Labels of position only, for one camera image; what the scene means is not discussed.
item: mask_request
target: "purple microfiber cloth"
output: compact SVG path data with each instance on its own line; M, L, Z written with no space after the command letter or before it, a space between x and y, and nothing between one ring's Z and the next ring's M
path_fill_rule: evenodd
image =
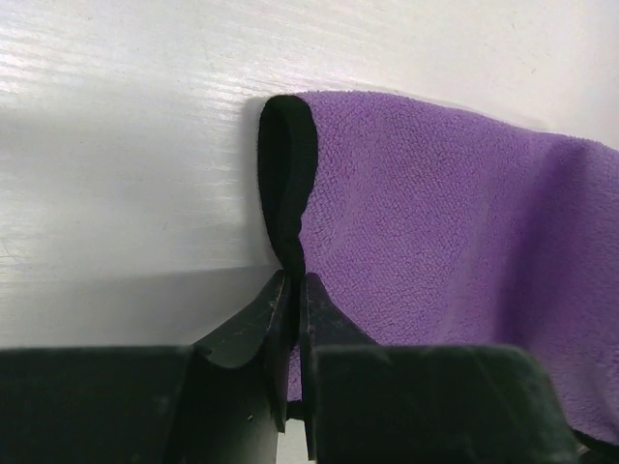
M270 99L263 212L300 281L385 345L507 343L619 443L619 153L365 92ZM301 396L293 359L289 398Z

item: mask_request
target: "black fabric edge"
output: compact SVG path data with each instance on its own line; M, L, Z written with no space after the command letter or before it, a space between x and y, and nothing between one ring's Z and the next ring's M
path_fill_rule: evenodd
M310 106L292 95L267 100L258 130L258 185L269 240L294 287L306 265L299 241L318 164Z

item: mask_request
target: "white wall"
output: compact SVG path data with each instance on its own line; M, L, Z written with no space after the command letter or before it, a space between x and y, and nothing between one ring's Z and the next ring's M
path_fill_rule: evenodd
M385 89L619 147L618 22L606 0L4 0L0 345L187 341L248 302L275 264L269 95Z

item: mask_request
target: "black plastic part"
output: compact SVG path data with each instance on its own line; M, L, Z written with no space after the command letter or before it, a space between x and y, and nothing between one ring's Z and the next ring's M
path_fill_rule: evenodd
M194 346L0 351L2 463L274 463L289 282Z
M302 288L309 455L319 464L576 463L548 376L515 348L383 347Z
M315 459L313 417L316 399L312 375L315 348L326 345L375 345L376 342L333 304L320 277L316 274L308 274L303 280L300 308L299 343L301 346L303 419L308 442L308 458Z

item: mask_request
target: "white surface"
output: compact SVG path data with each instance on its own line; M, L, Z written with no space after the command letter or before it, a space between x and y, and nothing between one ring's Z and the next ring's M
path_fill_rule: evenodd
M286 433L280 434L278 441L278 463L308 463L306 430L302 421L289 420L286 423Z
M2 11L2 345L190 340L249 300L274 263L254 142L275 93L380 88L619 147L618 2L4 0ZM227 297L203 304L216 289Z

